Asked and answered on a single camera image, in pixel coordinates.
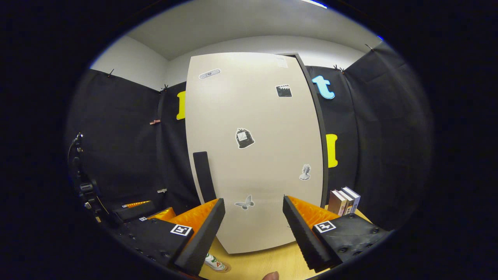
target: white wall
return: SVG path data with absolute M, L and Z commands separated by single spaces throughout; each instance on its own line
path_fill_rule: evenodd
M 91 69 L 161 90 L 168 61 L 146 45 L 127 36 L 112 44 L 90 66 Z
M 319 39 L 296 36 L 255 36 L 240 38 L 212 44 L 168 62 L 165 84 L 172 86 L 187 80 L 190 57 L 219 52 L 264 52 L 264 53 L 299 53 L 304 65 L 333 68 L 334 65 L 347 68 L 368 50 L 361 52 L 344 45 Z

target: ceiling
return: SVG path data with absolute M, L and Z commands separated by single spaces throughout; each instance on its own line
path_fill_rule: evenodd
M 300 0 L 193 0 L 128 34 L 167 60 L 222 41 L 263 35 L 302 36 L 367 52 L 380 39 L 331 9 Z

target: butterfly sticker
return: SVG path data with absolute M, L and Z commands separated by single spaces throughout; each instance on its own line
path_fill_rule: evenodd
M 248 195 L 245 202 L 236 202 L 235 205 L 240 206 L 244 210 L 248 210 L 249 206 L 254 206 L 252 195 Z

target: white door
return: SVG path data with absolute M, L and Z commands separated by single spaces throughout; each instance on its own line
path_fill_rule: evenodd
M 225 201 L 217 237 L 227 253 L 295 241 L 283 196 L 320 206 L 323 188 L 317 114 L 297 60 L 265 53 L 193 56 L 185 124 L 201 203 L 192 156 L 199 151 L 207 152 L 216 197 Z

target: black fabric backdrop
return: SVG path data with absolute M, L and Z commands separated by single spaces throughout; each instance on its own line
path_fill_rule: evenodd
M 416 208 L 430 167 L 430 112 L 416 75 L 381 43 L 344 71 L 307 66 L 330 81 L 320 96 L 327 134 L 336 134 L 338 165 L 329 190 L 349 186 L 373 223 L 400 227 Z M 66 144 L 81 131 L 84 168 L 111 208 L 152 200 L 177 214 L 200 204 L 187 151 L 185 119 L 177 120 L 186 82 L 158 92 L 89 70 L 70 108 Z M 163 94 L 162 106 L 159 106 Z M 150 125 L 154 119 L 161 122 Z M 167 188 L 165 194 L 157 190 Z

